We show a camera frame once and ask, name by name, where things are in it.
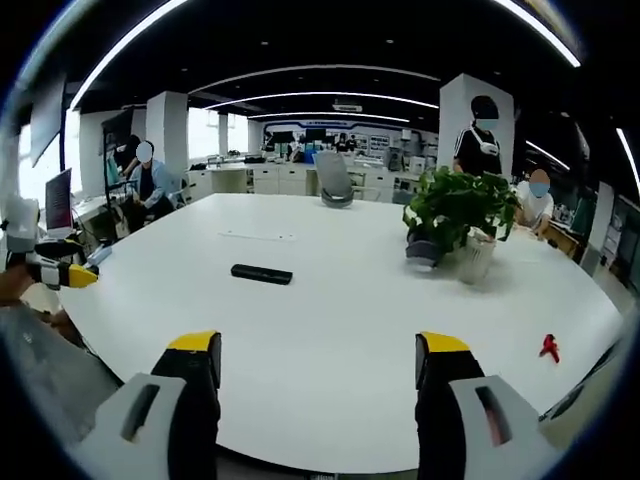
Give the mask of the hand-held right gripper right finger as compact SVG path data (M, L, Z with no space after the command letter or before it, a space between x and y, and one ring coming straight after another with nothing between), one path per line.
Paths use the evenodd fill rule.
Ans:
M539 479L558 458L537 411L453 336L416 335L419 479Z

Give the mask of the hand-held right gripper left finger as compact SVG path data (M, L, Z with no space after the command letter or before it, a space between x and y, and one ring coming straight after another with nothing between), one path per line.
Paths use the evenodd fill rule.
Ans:
M173 340L149 374L124 383L74 448L91 479L215 479L222 336Z

